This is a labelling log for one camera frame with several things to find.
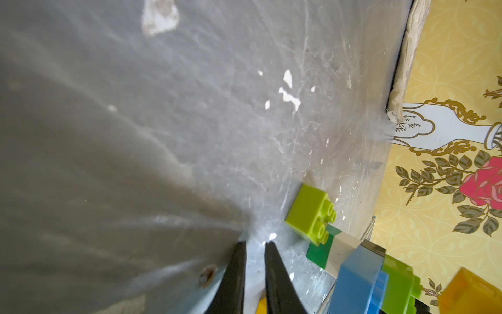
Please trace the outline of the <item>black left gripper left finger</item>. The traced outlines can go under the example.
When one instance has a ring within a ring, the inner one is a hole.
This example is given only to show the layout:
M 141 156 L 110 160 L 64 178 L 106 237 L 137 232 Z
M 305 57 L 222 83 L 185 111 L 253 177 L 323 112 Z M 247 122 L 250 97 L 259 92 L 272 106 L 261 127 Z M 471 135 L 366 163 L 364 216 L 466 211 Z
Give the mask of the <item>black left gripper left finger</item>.
M 220 286 L 206 310 L 206 314 L 242 314 L 244 308 L 246 242 L 238 242 L 232 252 Z

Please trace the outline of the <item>large blue lego brick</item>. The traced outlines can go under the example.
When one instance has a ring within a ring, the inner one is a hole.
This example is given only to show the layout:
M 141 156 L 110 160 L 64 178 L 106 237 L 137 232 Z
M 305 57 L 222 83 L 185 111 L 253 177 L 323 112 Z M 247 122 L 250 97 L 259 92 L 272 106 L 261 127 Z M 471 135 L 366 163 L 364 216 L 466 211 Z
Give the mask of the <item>large blue lego brick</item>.
M 388 274 L 383 257 L 359 247 L 344 261 L 328 313 L 381 313 Z

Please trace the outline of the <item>dark green lego brick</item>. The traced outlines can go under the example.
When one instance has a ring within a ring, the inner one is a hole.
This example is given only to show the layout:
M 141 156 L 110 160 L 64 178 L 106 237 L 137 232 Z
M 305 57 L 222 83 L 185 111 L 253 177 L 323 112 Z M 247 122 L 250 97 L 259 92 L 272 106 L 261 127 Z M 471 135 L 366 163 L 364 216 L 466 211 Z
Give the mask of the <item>dark green lego brick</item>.
M 326 242 L 324 244 L 320 243 L 318 246 L 311 243 L 306 254 L 307 259 L 315 263 L 321 269 L 326 268 L 334 238 L 342 232 L 340 229 L 332 225 L 328 225 L 326 230 L 328 232 Z

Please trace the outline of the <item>black lego brick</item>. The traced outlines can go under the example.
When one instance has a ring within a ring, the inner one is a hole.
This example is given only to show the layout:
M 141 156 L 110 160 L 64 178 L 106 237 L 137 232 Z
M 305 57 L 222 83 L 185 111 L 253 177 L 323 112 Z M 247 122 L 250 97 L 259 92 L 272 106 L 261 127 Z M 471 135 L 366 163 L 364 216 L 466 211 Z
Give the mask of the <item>black lego brick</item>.
M 386 256 L 386 249 L 381 247 L 380 245 L 377 245 L 367 239 L 363 240 L 362 243 L 360 243 L 360 246 L 368 249 L 369 251 L 372 251 L 373 253 L 375 253 L 376 255 L 379 255 L 381 257 L 383 257 L 383 259 L 385 258 Z

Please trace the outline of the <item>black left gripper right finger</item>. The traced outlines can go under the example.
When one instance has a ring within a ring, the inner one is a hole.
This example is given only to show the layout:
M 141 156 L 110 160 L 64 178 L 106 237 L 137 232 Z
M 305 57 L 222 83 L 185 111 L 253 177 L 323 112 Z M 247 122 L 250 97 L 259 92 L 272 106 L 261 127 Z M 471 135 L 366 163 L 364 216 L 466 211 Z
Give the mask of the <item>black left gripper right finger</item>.
M 265 244 L 265 290 L 268 313 L 307 313 L 274 242 Z

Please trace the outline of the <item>small green lego brick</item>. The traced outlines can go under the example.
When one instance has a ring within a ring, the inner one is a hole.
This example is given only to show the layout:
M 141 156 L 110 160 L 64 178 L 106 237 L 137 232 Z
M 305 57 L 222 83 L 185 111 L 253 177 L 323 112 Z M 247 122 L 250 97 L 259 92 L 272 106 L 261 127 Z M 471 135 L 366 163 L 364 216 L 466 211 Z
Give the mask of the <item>small green lego brick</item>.
M 413 268 L 386 255 L 382 271 L 389 278 L 381 310 L 387 314 L 416 314 L 415 301 L 421 296 L 422 285 Z

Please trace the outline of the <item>lime green lego brick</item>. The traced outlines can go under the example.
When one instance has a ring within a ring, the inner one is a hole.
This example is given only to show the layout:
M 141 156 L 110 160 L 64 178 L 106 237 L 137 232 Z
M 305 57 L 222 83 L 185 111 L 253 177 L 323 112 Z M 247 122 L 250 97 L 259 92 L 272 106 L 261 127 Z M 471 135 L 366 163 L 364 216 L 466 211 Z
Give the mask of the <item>lime green lego brick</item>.
M 336 218 L 334 203 L 328 193 L 302 184 L 285 222 L 301 237 L 319 246 L 328 241 L 328 225 Z

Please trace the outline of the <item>yellow lego brick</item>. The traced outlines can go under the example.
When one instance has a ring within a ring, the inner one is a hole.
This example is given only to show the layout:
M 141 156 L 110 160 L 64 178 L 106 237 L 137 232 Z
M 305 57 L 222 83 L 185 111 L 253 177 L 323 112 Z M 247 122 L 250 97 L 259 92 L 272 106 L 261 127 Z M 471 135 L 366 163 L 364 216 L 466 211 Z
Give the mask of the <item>yellow lego brick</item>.
M 256 309 L 256 314 L 267 314 L 267 298 L 263 297 L 259 302 Z

